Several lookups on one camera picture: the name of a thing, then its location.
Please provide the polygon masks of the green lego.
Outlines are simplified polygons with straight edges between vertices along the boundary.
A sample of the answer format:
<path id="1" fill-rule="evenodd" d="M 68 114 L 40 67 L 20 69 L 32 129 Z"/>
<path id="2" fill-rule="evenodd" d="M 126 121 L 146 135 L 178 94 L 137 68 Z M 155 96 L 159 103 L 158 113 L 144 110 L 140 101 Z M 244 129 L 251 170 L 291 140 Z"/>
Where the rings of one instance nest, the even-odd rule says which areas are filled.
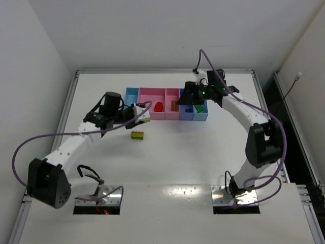
<path id="1" fill-rule="evenodd" d="M 194 107 L 198 113 L 201 113 L 204 111 L 204 107 L 202 105 L 195 105 Z"/>

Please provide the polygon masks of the tan lego brick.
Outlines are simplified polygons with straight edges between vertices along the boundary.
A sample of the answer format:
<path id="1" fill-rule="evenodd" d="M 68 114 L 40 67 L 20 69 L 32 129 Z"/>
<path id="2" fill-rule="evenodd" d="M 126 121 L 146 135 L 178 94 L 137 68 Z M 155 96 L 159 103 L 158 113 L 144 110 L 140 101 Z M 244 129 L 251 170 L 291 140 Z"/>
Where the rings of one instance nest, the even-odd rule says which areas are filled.
<path id="1" fill-rule="evenodd" d="M 175 100 L 171 101 L 171 110 L 172 111 L 178 111 L 177 101 L 175 101 Z"/>

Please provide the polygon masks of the lime and orange lego stack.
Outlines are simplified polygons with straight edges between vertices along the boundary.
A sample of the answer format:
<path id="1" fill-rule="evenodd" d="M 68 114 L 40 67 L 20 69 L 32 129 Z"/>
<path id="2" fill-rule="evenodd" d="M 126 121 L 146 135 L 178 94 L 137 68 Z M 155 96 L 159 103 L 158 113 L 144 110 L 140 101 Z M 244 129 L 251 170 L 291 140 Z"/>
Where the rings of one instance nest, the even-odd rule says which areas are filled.
<path id="1" fill-rule="evenodd" d="M 131 139 L 143 140 L 144 139 L 144 132 L 142 132 L 142 131 L 132 131 L 131 132 Z"/>

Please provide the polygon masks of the red apple lego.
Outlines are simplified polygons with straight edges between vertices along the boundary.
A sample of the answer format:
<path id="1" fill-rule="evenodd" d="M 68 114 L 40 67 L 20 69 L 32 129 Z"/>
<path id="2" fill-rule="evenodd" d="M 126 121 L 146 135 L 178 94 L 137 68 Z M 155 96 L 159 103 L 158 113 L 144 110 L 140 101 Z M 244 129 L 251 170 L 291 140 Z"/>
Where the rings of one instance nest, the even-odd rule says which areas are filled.
<path id="1" fill-rule="evenodd" d="M 164 110 L 164 104 L 163 102 L 157 102 L 154 106 L 154 111 L 155 112 L 163 112 Z"/>

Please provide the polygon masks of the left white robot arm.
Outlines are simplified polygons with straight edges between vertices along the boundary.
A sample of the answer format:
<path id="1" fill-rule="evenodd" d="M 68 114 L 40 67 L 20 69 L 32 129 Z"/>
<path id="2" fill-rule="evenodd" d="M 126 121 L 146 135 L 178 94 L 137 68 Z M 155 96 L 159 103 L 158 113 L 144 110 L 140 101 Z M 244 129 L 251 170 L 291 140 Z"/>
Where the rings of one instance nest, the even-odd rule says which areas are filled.
<path id="1" fill-rule="evenodd" d="M 128 121 L 134 126 L 134 117 L 144 108 L 136 103 L 127 106 L 121 94 L 106 92 L 86 114 L 74 135 L 43 159 L 35 158 L 30 162 L 28 195 L 56 209 L 63 207 L 70 198 L 98 197 L 103 179 L 95 173 L 68 179 L 69 172 L 82 154 L 105 135 L 106 129 L 114 125 L 129 128 Z"/>

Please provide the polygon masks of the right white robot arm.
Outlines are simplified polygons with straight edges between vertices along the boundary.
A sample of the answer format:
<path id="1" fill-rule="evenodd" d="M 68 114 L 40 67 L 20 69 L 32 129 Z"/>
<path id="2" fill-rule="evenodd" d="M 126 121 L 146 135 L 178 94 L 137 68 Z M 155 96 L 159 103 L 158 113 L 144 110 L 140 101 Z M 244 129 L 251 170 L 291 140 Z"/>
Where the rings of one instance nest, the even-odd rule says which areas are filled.
<path id="1" fill-rule="evenodd" d="M 246 160 L 240 170 L 231 176 L 227 192 L 232 197 L 255 186 L 255 181 L 282 156 L 283 140 L 280 127 L 243 102 L 235 86 L 226 86 L 220 79 L 225 77 L 222 69 L 205 72 L 193 69 L 195 81 L 187 81 L 177 105 L 203 105 L 206 100 L 217 103 L 229 112 L 247 132 Z"/>

